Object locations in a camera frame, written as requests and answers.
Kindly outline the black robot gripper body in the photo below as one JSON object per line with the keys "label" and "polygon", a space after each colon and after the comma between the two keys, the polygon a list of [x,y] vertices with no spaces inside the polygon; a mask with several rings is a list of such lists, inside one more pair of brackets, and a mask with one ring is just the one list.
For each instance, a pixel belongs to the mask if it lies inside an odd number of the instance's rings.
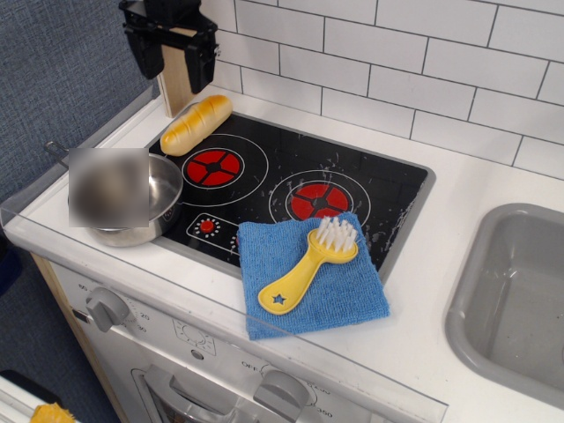
{"label": "black robot gripper body", "polygon": [[201,1],[120,1],[124,32],[134,49],[165,45],[215,51],[218,26],[201,11]]}

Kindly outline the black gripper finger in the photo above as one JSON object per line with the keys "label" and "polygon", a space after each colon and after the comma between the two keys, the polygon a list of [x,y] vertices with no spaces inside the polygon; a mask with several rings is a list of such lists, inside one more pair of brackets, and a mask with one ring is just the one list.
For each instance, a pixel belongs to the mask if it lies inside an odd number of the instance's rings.
{"label": "black gripper finger", "polygon": [[147,79],[157,77],[164,69],[159,41],[152,33],[142,32],[130,26],[126,26],[124,32],[142,75]]}
{"label": "black gripper finger", "polygon": [[193,93],[202,92],[214,79],[219,44],[214,37],[193,38],[184,49],[185,62]]}

